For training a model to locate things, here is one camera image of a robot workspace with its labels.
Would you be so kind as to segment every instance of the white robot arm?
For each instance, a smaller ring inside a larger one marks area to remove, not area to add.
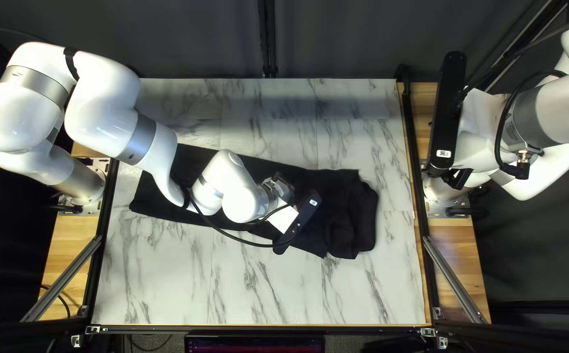
[[[139,85],[129,68],[99,55],[22,44],[0,81],[0,167],[52,186],[72,196],[74,204],[96,202],[104,186],[99,176],[53,146],[64,122],[75,142],[151,173],[169,201],[195,212],[170,178],[176,134],[136,111]],[[223,207],[228,218],[241,223],[288,203],[292,190],[276,183],[257,185],[239,157],[222,150],[192,193],[205,215]]]
[[[561,41],[564,53],[555,68],[568,75],[548,76],[518,95],[501,135],[501,159],[512,164],[530,160],[530,177],[515,178],[499,170],[494,159],[496,127],[507,97],[472,90],[463,102],[452,168],[473,172],[462,190],[425,178],[429,201],[451,206],[455,197],[490,179],[518,200],[528,200],[569,170],[569,30]]]

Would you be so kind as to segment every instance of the white label tag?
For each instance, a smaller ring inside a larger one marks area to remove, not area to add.
[[[452,156],[452,152],[450,151],[444,151],[443,149],[437,150],[437,157],[450,158],[450,156]]]
[[[287,229],[295,219],[297,218],[299,213],[293,209],[293,207],[288,206],[285,209],[282,209],[267,218],[267,221],[274,225],[280,233],[286,233]]]

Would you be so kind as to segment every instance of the qr code sticker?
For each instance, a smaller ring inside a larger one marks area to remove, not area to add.
[[[450,156],[452,156],[452,152],[450,151],[444,151],[443,149],[437,150],[437,157],[450,158]]]

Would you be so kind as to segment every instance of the white marble tile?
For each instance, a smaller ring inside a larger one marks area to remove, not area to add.
[[[218,78],[145,78],[136,108],[175,131],[179,143],[218,148],[223,89],[224,80]]]
[[[206,324],[212,232],[113,211],[92,322]]]
[[[210,288],[210,324],[323,323],[321,259],[294,247],[276,255],[215,233]]]
[[[381,210],[412,210],[402,120],[317,120],[319,169],[358,169]]]
[[[401,117],[395,80],[316,78],[318,119]]]
[[[374,250],[322,261],[325,324],[424,324],[412,212],[378,212]]]
[[[226,80],[224,115],[246,119],[314,119],[314,80],[306,78]]]
[[[312,80],[229,80],[221,148],[317,169]]]
[[[128,206],[134,199],[138,182],[141,179],[141,173],[141,169],[119,162],[117,183],[114,187],[114,200],[112,201],[113,212],[128,209]]]

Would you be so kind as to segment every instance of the black cloth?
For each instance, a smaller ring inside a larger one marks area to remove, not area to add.
[[[171,179],[184,187],[192,187],[216,153],[212,149],[178,144]],[[292,246],[321,258],[330,252],[344,259],[354,259],[360,251],[374,248],[378,194],[360,180],[358,170],[307,170],[254,157],[240,157],[257,183],[280,172],[295,188],[296,200],[302,200],[310,189],[320,194],[321,205],[295,237]],[[206,226],[199,214],[167,200],[147,172],[141,174],[129,208],[133,212],[168,221]],[[276,239],[281,235],[269,222],[254,226],[235,223],[227,219],[222,210],[209,219],[222,229],[246,230],[266,239]]]

